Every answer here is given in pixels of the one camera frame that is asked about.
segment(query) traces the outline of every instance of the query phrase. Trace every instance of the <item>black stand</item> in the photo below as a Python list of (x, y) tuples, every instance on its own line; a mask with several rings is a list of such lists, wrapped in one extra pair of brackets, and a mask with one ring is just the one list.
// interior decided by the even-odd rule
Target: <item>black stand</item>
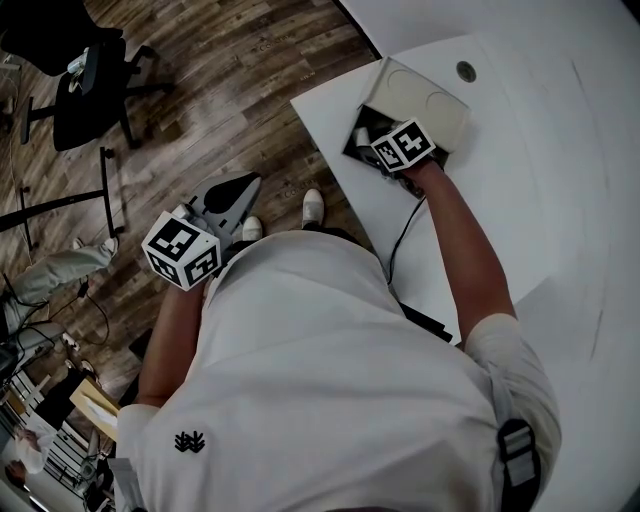
[(107, 215), (107, 227), (109, 229), (109, 237), (115, 238), (119, 233), (124, 233), (124, 227), (114, 228), (113, 217), (111, 216), (111, 203), (109, 202), (109, 186), (107, 183), (107, 158), (113, 158), (114, 153), (112, 149), (100, 148), (100, 173), (102, 175), (102, 188), (95, 192), (87, 192), (85, 194), (78, 194), (75, 196), (63, 197), (62, 199), (55, 199), (47, 203), (38, 204), (35, 206), (25, 207), (24, 195), (29, 193), (29, 187), (20, 189), (20, 210), (14, 213), (9, 213), (0, 217), (0, 233), (7, 231), (11, 228), (15, 228), (22, 224), (27, 238), (27, 245), (29, 251), (32, 251), (38, 247), (37, 243), (31, 241), (31, 234), (29, 233), (29, 219), (51, 210), (62, 208), (63, 206), (69, 206), (75, 203), (81, 203), (82, 201), (89, 201), (90, 199), (104, 199), (104, 209)]

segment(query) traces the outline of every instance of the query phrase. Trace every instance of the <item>desk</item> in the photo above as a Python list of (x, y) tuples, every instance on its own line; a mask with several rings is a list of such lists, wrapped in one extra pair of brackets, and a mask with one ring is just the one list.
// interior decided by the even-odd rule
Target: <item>desk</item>
[[(542, 211), (527, 143), (503, 85), (478, 39), (440, 41), (394, 58), (440, 85), (471, 109), (470, 125), (446, 172), (491, 240), (509, 280), (514, 302), (550, 274)], [(471, 63), (474, 83), (456, 72)], [(415, 206), (415, 198), (366, 165), (342, 155), (362, 90), (375, 64), (323, 84), (292, 101), (322, 152), (373, 246), (386, 265)], [(460, 339), (433, 223), (423, 209), (400, 246), (394, 287), (400, 300), (444, 323)]]

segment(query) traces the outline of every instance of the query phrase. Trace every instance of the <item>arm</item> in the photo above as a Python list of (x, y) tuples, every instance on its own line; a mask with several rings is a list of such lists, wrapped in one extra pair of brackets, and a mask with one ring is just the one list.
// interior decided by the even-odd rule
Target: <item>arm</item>
[(167, 291), (142, 363), (136, 403), (162, 407), (184, 383), (196, 353), (204, 287)]
[(480, 224), (438, 164), (429, 162), (405, 174), (429, 203), (464, 347), (482, 319), (496, 313), (516, 316), (507, 278)]

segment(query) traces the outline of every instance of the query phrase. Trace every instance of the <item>white sneaker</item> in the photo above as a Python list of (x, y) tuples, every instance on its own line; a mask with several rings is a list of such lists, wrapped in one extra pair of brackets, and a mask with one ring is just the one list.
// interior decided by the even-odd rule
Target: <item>white sneaker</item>
[(119, 246), (120, 246), (120, 244), (118, 243), (118, 239), (114, 237), (114, 238), (109, 238), (108, 240), (105, 240), (102, 243), (101, 247), (103, 247), (104, 249), (109, 251), (111, 256), (113, 256), (115, 253), (118, 252), (118, 247)]
[(258, 217), (249, 217), (242, 226), (242, 241), (257, 242), (262, 238), (262, 223)]
[(302, 227), (311, 223), (322, 225), (323, 220), (324, 200), (320, 192), (312, 188), (305, 194), (302, 203)]
[(82, 362), (80, 363), (80, 368), (82, 368), (83, 370), (87, 370), (88, 372), (91, 372), (94, 375), (96, 374), (96, 371), (94, 370), (93, 365), (86, 359), (82, 360)]
[(80, 345), (78, 345), (78, 342), (76, 340), (74, 340), (69, 333), (63, 332), (62, 333), (62, 340), (67, 345), (69, 345), (69, 347), (71, 347), (75, 352), (80, 350)]

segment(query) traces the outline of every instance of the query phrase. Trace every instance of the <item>black chair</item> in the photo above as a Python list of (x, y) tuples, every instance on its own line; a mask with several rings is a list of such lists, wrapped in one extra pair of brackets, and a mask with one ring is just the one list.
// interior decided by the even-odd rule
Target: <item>black chair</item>
[(28, 99), (22, 116), (22, 144), (29, 142), (33, 121), (53, 116), (57, 151), (97, 139), (117, 122), (129, 147), (140, 147), (131, 134), (125, 99), (158, 90), (168, 93), (174, 88), (161, 83), (127, 89), (131, 77), (140, 72), (140, 59), (153, 56), (151, 48), (141, 47), (133, 60), (126, 62), (122, 31), (97, 27), (82, 0), (5, 0), (2, 10), (10, 19), (2, 49), (27, 59), (46, 74), (65, 72), (67, 65), (89, 48), (81, 87), (70, 92), (73, 77), (64, 73), (54, 105), (34, 109), (33, 98)]
[(85, 48), (122, 37), (122, 30), (98, 27), (82, 0), (4, 0), (0, 2), (2, 49), (28, 60), (49, 76), (67, 71), (67, 65)]

